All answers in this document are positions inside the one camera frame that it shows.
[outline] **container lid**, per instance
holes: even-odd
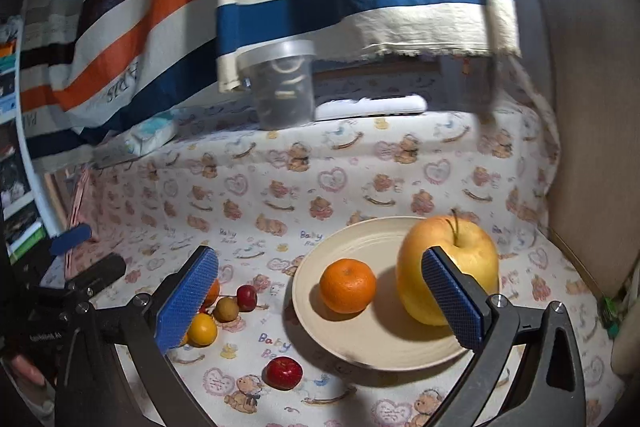
[[[237,64],[239,70],[244,70],[244,68],[249,68],[268,60],[300,57],[301,55],[315,56],[315,54],[316,47],[313,41],[276,42],[274,44],[265,44],[238,55]]]

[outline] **small red apple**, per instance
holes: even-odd
[[[290,391],[302,380],[302,367],[289,357],[276,357],[264,368],[263,380],[271,387]]]
[[[241,312],[252,312],[258,305],[258,294],[251,284],[244,284],[236,290],[236,301]]]

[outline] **beige plate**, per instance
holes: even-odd
[[[306,332],[347,362],[381,371],[410,371],[447,362],[466,350],[448,327],[426,326],[405,310],[396,291],[396,257],[419,217],[381,217],[334,233],[302,261],[293,279],[293,306]],[[319,296],[324,269],[344,257],[367,263],[376,297],[360,314],[340,315]]]

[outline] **patterned tablecloth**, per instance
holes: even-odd
[[[82,212],[100,241],[76,251],[74,269],[108,251],[122,254],[126,276],[95,298],[98,307],[115,306],[135,293],[152,293],[197,245],[207,244],[220,258],[223,294],[255,286],[257,310],[220,324],[211,346],[169,355],[219,426],[420,426],[471,354],[412,373],[350,365],[314,344],[300,326],[291,281],[305,254],[344,226],[452,208],[496,242],[501,291],[511,301],[535,307],[565,302],[582,357],[588,424],[611,409],[622,383],[610,370],[612,344],[598,323],[596,300],[538,231],[558,149],[535,110],[504,95],[482,120],[428,112],[279,132],[207,132],[219,128],[217,122],[206,112],[192,114],[174,142],[137,162],[92,172]],[[200,134],[192,137],[188,130],[195,125]],[[127,350],[119,352],[142,410],[160,421]],[[288,393],[260,379],[278,355],[304,368],[302,383]],[[512,350],[481,420],[496,414],[521,355],[520,348]]]

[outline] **metal bolt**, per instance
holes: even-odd
[[[140,306],[141,308],[149,304],[149,299],[151,295],[148,293],[139,293],[133,297],[133,305]]]
[[[491,302],[495,305],[496,308],[504,308],[507,304],[509,304],[509,300],[504,295],[500,295],[497,293],[496,295],[491,296]]]
[[[562,304],[562,302],[552,301],[550,305],[551,309],[553,309],[553,311],[555,311],[556,313],[564,313],[564,304]]]
[[[83,314],[89,311],[89,303],[88,302],[80,302],[76,306],[76,313]]]

